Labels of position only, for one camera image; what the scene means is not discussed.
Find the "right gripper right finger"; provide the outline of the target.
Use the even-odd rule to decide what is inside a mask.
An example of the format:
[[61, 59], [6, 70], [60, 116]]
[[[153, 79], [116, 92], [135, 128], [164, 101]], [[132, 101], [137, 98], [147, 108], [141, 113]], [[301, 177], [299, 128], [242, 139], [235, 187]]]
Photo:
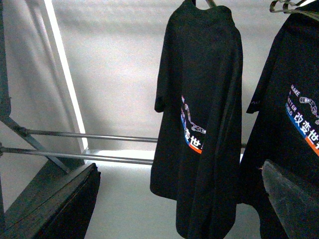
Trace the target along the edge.
[[290, 239], [319, 237], [319, 188], [266, 160], [262, 179], [269, 200]]

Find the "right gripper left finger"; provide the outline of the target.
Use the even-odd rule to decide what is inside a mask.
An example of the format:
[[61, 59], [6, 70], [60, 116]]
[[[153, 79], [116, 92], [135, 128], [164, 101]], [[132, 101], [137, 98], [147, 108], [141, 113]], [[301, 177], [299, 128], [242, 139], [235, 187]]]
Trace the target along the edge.
[[4, 214], [2, 239], [83, 239], [100, 186], [95, 163], [69, 175], [48, 169], [32, 180]]

